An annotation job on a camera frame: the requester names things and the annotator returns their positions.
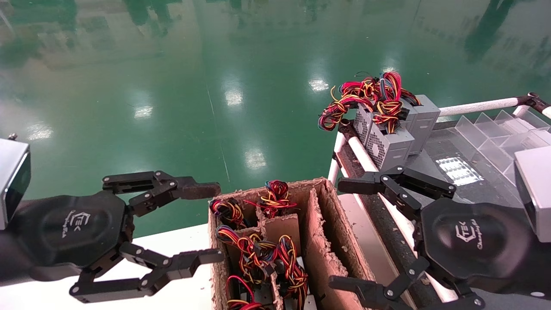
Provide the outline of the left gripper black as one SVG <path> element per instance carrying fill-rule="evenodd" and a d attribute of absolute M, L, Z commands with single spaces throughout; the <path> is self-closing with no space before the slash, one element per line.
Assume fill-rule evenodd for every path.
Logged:
<path fill-rule="evenodd" d="M 154 296 L 171 281 L 220 263 L 215 248 L 167 257 L 130 243 L 133 216 L 109 192 L 59 195 L 22 202 L 9 224 L 10 281 L 58 281 L 79 276 L 70 295 L 83 304 Z M 122 259 L 150 269 L 142 278 L 95 281 Z"/>

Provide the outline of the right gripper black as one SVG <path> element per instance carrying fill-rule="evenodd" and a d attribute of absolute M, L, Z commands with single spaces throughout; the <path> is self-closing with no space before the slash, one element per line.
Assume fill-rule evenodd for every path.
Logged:
<path fill-rule="evenodd" d="M 338 190 L 381 194 L 408 220 L 419 220 L 422 240 L 416 250 L 422 257 L 388 286 L 355 277 L 329 277 L 330 288 L 356 294 L 364 308 L 410 310 L 399 299 L 424 273 L 458 296 L 425 310 L 484 309 L 484 300 L 470 287 L 526 296 L 542 291 L 542 243 L 522 208 L 455 202 L 451 200 L 455 185 L 403 166 L 366 171 L 361 178 L 339 178 Z M 422 208 L 407 190 L 435 201 Z"/>

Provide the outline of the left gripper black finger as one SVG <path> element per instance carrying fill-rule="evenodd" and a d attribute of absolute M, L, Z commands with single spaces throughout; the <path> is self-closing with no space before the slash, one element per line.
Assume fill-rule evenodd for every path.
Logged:
<path fill-rule="evenodd" d="M 115 195 L 140 192 L 127 204 L 129 212 L 138 217 L 177 199 L 207 199 L 221 192 L 217 182 L 198 183 L 191 176 L 174 177 L 160 170 L 109 175 L 103 179 L 102 189 Z"/>

